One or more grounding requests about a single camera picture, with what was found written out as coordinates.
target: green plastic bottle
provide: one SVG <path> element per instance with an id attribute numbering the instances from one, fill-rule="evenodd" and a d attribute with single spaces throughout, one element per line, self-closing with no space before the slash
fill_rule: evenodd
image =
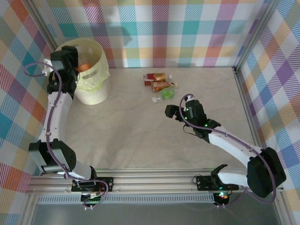
<path id="1" fill-rule="evenodd" d="M 157 102 L 160 99 L 166 100 L 166 99 L 172 98 L 175 95 L 175 91 L 176 90 L 174 89 L 174 87 L 167 87 L 165 89 L 162 89 L 161 91 L 159 91 L 160 97 L 153 97 L 152 101 Z"/>

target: white bottle cap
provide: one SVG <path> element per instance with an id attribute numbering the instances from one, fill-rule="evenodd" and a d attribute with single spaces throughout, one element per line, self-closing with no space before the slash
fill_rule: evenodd
<path id="1" fill-rule="evenodd" d="M 158 98 L 157 98 L 157 97 L 153 97 L 153 98 L 152 98 L 152 101 L 155 103 L 155 102 L 158 101 Z"/>

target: plaid wall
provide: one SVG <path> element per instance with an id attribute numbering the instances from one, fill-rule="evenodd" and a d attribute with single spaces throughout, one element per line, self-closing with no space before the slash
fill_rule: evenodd
<path id="1" fill-rule="evenodd" d="M 59 45 L 91 38 L 110 68 L 232 66 L 268 0 L 35 0 Z"/>
<path id="2" fill-rule="evenodd" d="M 38 172 L 28 145 L 40 133 L 47 106 L 45 77 L 27 77 L 22 69 L 51 50 L 21 0 L 0 1 L 0 31 L 0 225 L 14 225 Z"/>
<path id="3" fill-rule="evenodd" d="M 242 74 L 260 139 L 278 151 L 300 224 L 300 0 L 281 0 Z"/>

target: beige floor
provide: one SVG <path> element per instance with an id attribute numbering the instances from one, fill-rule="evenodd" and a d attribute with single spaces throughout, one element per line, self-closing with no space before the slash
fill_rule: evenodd
<path id="1" fill-rule="evenodd" d="M 173 99 L 144 87 L 142 75 L 165 72 L 179 84 Z M 210 119 L 252 143 L 231 68 L 111 69 L 112 92 L 98 105 L 76 98 L 69 111 L 66 144 L 77 160 L 95 168 L 214 168 L 241 163 L 224 150 L 185 134 L 183 123 L 165 116 L 166 105 L 178 105 L 192 93 Z"/>

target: purple cable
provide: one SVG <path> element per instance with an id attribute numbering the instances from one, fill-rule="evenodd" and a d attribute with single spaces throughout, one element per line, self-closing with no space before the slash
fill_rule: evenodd
<path id="1" fill-rule="evenodd" d="M 260 203 L 264 203 L 264 204 L 270 204 L 272 203 L 275 198 L 276 198 L 276 184 L 275 184 L 275 179 L 274 179 L 274 176 L 273 176 L 273 173 L 272 173 L 272 170 L 270 168 L 270 166 L 268 165 L 268 163 L 266 162 L 266 160 L 254 149 L 252 149 L 251 147 L 249 147 L 246 143 L 244 143 L 243 141 L 239 140 L 238 138 L 230 135 L 230 134 L 227 134 L 226 132 L 223 132 L 223 131 L 220 131 L 220 130 L 216 130 L 216 129 L 212 129 L 212 128 L 209 128 L 209 127 L 200 127 L 200 126 L 196 126 L 190 122 L 188 122 L 184 116 L 183 116 L 183 112 L 181 110 L 181 106 L 182 106 L 182 102 L 183 100 L 185 99 L 185 97 L 188 97 L 188 96 L 191 96 L 193 97 L 194 95 L 192 94 L 186 94 L 185 96 L 182 97 L 182 99 L 180 100 L 180 103 L 179 103 L 179 113 L 180 113 L 180 116 L 182 117 L 183 121 L 185 121 L 185 123 L 187 123 L 189 126 L 193 127 L 193 128 L 198 128 L 198 129 L 203 129 L 203 130 L 210 130 L 210 131 L 214 131 L 216 133 L 219 133 L 221 135 L 226 135 L 228 136 L 229 138 L 231 138 L 232 140 L 234 140 L 235 142 L 243 145 L 244 147 L 246 147 L 247 149 L 250 149 L 252 152 L 254 152 L 261 160 L 262 162 L 264 163 L 264 165 L 266 166 L 268 172 L 269 172 L 269 175 L 270 175 L 270 178 L 271 178 L 271 182 L 272 182 L 272 187 L 273 187 L 273 195 L 272 195 L 272 198 L 269 200 L 269 201 L 263 201 L 261 200 L 260 198 L 258 198 L 256 195 L 254 195 L 253 193 L 249 192 L 247 190 L 247 188 L 245 188 L 244 186 L 242 186 L 242 188 L 244 189 L 244 192 L 247 192 L 249 195 L 251 195 L 252 197 L 254 197 L 257 201 L 259 201 Z"/>
<path id="2" fill-rule="evenodd" d="M 49 117 L 48 117 L 48 121 L 47 121 L 47 128 L 46 128 L 46 144 L 47 144 L 47 149 L 48 149 L 48 151 L 49 151 L 49 154 L 51 155 L 51 157 L 53 158 L 53 160 L 56 162 L 56 164 L 59 165 L 59 166 L 62 168 L 63 172 L 65 173 L 65 174 L 64 174 L 64 178 L 65 178 L 65 179 L 72 178 L 72 179 L 79 180 L 79 181 L 87 181 L 87 180 L 89 180 L 89 179 L 77 178 L 77 177 L 74 177 L 74 176 L 70 175 L 70 174 L 69 174 L 69 171 L 66 169 L 66 166 L 63 165 L 63 164 L 56 158 L 56 156 L 54 155 L 54 153 L 53 153 L 53 151 L 52 151 L 52 148 L 51 148 L 51 146 L 50 146 L 50 135 L 51 135 L 51 133 L 50 133 L 50 124 L 51 124 L 51 119 L 52 119 L 53 111 L 54 111 L 54 109 L 56 108 L 57 102 L 58 102 L 58 100 L 59 100 L 59 98 L 60 98 L 60 94 L 61 94 L 61 86 L 62 86 L 61 76 L 60 76 L 59 72 L 57 71 L 57 69 L 55 69 L 55 68 L 52 67 L 51 65 L 49 65 L 49 64 L 47 64 L 47 63 L 44 63 L 44 62 L 33 62 L 33 63 L 30 63 L 30 64 L 28 64 L 28 65 L 26 65 L 26 66 L 24 67 L 23 72 L 24 72 L 27 76 L 31 76 L 31 77 L 44 76 L 44 74 L 31 75 L 31 74 L 27 73 L 27 71 L 26 71 L 27 68 L 28 68 L 28 67 L 31 67 L 31 66 L 34 66 L 34 65 L 44 65 L 44 66 L 47 66 L 47 67 L 51 68 L 51 69 L 55 72 L 55 74 L 57 75 L 58 80 L 59 80 L 58 94 L 57 94 L 57 97 L 56 97 L 56 99 L 55 99 L 55 101 L 54 101 L 54 103 L 53 103 L 53 105 L 52 105 L 52 107 L 51 107 L 51 109 L 50 109 Z M 106 195 L 107 195 L 107 193 L 108 193 L 108 189 L 109 189 L 109 188 L 108 188 L 107 183 L 106 183 L 105 181 L 103 181 L 103 180 L 89 180 L 89 181 L 94 181 L 94 182 L 103 183 L 103 184 L 105 185 L 105 187 L 106 187 L 106 192 L 104 193 L 104 195 L 103 195 L 103 197 L 101 198 L 101 200 L 100 200 L 97 204 L 95 204 L 93 207 L 90 207 L 90 209 L 93 209 L 93 208 L 97 207 L 97 206 L 105 199 L 105 197 L 106 197 Z"/>

